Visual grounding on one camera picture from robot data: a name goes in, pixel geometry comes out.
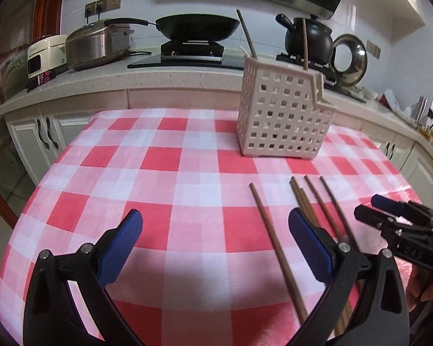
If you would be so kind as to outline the person's right hand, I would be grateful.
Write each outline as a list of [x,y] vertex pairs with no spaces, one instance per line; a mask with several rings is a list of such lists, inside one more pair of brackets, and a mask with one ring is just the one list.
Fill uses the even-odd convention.
[[433,283],[429,286],[423,278],[424,270],[418,266],[413,266],[411,275],[406,287],[406,299],[408,309],[412,311],[418,302],[433,300]]

